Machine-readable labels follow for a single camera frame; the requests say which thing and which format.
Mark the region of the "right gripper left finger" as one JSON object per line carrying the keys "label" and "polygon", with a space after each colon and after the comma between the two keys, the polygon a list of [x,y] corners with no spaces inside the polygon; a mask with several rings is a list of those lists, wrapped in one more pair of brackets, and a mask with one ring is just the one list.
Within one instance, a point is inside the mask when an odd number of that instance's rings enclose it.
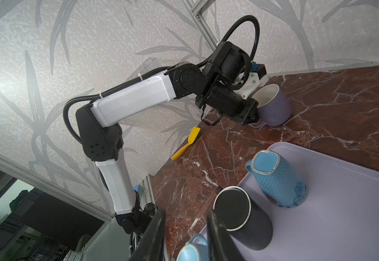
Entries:
{"label": "right gripper left finger", "polygon": [[163,261],[166,230],[166,213],[159,209],[147,230],[138,249],[131,255],[129,261]]}

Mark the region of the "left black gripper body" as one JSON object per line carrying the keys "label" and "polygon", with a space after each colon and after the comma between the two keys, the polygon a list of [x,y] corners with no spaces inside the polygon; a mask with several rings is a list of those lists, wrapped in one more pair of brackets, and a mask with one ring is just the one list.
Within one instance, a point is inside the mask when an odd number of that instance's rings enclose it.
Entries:
{"label": "left black gripper body", "polygon": [[239,125],[254,124],[259,121],[258,102],[253,98],[244,100],[223,84],[215,84],[209,90],[205,103]]}

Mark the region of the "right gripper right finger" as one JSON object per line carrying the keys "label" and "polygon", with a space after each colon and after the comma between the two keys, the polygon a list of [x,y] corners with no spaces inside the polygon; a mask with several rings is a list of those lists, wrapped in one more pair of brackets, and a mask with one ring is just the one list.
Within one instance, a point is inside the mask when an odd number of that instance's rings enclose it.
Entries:
{"label": "right gripper right finger", "polygon": [[211,261],[244,261],[224,222],[215,211],[210,211],[207,217],[207,234],[209,258]]}

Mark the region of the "lavender mug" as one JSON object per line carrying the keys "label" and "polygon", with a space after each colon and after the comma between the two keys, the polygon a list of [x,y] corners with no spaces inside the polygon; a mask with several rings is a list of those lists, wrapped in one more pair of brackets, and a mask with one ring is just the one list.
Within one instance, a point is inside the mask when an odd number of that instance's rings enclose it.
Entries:
{"label": "lavender mug", "polygon": [[258,102],[257,113],[260,120],[268,126],[282,125],[291,116],[289,101],[277,84],[262,87],[252,98]]}

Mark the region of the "blue dotted square mug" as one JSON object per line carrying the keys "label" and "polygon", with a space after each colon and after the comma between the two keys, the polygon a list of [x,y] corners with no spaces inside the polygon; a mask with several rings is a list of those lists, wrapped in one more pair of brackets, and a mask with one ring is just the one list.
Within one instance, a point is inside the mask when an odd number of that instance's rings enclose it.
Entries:
{"label": "blue dotted square mug", "polygon": [[261,150],[245,164],[265,197],[282,208],[295,208],[307,199],[305,179],[280,154]]}

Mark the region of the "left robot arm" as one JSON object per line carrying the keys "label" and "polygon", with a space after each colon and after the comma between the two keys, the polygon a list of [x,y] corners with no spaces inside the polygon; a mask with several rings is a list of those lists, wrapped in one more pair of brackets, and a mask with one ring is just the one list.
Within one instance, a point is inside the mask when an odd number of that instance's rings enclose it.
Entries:
{"label": "left robot arm", "polygon": [[199,64],[158,67],[99,95],[79,96],[65,104],[64,124],[96,163],[112,197],[115,219],[127,234],[144,234],[151,216],[140,209],[139,195],[131,184],[119,122],[191,94],[199,108],[210,106],[239,125],[258,122],[258,102],[238,91],[248,83],[259,36],[257,18],[246,15]]}

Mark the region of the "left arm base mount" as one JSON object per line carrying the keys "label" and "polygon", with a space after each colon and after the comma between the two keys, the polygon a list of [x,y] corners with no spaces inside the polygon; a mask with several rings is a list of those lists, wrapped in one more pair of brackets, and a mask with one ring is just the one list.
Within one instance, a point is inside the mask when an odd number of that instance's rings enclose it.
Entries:
{"label": "left arm base mount", "polygon": [[135,233],[143,235],[154,217],[155,212],[156,205],[154,203],[147,203],[145,208],[141,210],[140,203],[137,202],[131,213],[116,214],[114,217],[126,234]]}

